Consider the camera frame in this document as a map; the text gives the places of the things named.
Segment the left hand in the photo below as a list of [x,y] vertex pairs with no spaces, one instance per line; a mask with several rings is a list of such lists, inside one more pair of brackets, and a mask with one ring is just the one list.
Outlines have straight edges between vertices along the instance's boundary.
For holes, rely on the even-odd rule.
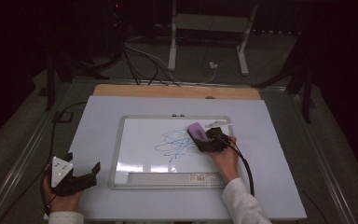
[[46,195],[46,203],[50,203],[48,206],[50,208],[50,212],[77,212],[77,208],[79,206],[80,198],[83,193],[79,191],[74,195],[60,197],[51,193],[48,181],[49,175],[45,177],[44,180],[44,190]]

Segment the floor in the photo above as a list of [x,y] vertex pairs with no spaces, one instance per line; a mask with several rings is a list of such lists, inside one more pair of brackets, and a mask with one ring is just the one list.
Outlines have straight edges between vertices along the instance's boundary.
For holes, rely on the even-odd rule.
[[[149,59],[133,55],[130,51],[136,49],[156,61],[167,63],[170,39],[163,36],[155,39],[135,36],[125,45],[130,60],[122,57],[114,66],[101,72],[103,76],[110,77],[109,80],[96,80],[76,72],[72,83],[58,83],[56,104],[50,113],[45,111],[47,99],[38,96],[40,89],[46,87],[46,72],[36,76],[35,91],[0,131],[2,223],[46,223],[43,220],[38,178],[35,177],[46,162],[53,132],[54,154],[66,154],[84,105],[72,107],[73,120],[53,129],[51,121],[54,111],[87,101],[95,86],[100,83],[136,84],[129,62],[139,73],[136,76],[143,76],[139,80],[143,85],[152,79],[152,85],[249,88],[252,84],[279,74],[295,43],[296,38],[290,35],[251,35],[245,51],[250,74],[243,76],[236,59],[235,41],[195,38],[190,34],[189,37],[179,39],[175,71],[164,69],[164,74],[163,69],[159,69],[153,78],[156,74],[155,65]],[[103,58],[95,58],[95,61],[103,62]],[[210,62],[216,63],[217,68],[210,68]],[[351,148],[318,87],[312,88],[313,107],[310,109],[311,124],[308,124],[299,113],[301,93],[288,95],[284,92],[289,80],[290,77],[260,90],[260,95],[266,102],[308,215],[307,219],[299,220],[298,223],[358,223],[358,163]],[[24,151],[31,153],[24,156]],[[36,183],[21,194],[33,180]],[[274,223],[296,222],[274,220]]]

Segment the hand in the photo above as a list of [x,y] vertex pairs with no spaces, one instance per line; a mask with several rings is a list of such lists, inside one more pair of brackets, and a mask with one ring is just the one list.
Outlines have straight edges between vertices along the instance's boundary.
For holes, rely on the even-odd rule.
[[49,176],[47,175],[44,180],[43,188],[45,190],[45,195],[46,195],[46,200],[47,200],[46,203],[51,202],[48,205],[50,208],[50,212],[51,213],[53,213],[53,212],[76,212],[83,191],[79,191],[79,192],[75,193],[74,195],[66,196],[66,197],[56,196],[50,192],[48,178],[49,178]]
[[[237,138],[229,137],[232,142],[237,142]],[[225,179],[226,183],[239,177],[238,175],[238,155],[230,147],[227,147],[223,152],[209,152],[208,155],[214,160],[219,168],[220,174]]]

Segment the person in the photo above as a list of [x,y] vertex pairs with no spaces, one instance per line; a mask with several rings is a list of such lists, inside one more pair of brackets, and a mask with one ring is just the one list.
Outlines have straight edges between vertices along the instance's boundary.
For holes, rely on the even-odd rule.
[[[230,137],[230,139],[234,144],[237,141],[235,137]],[[223,152],[209,152],[208,155],[214,160],[220,174],[227,183],[222,197],[233,222],[236,224],[271,223],[260,203],[250,193],[249,188],[239,176],[237,153],[231,148],[226,148]],[[59,197],[50,193],[46,178],[44,184],[51,211],[48,224],[83,224],[84,217],[77,212],[82,191],[72,196]]]

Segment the purple object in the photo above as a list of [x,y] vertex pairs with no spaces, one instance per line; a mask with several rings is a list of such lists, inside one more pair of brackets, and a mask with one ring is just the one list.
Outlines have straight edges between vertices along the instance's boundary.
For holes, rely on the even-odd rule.
[[209,141],[208,137],[206,136],[205,131],[203,130],[203,128],[201,127],[201,125],[198,122],[188,125],[187,131],[193,140],[198,139],[201,142]]

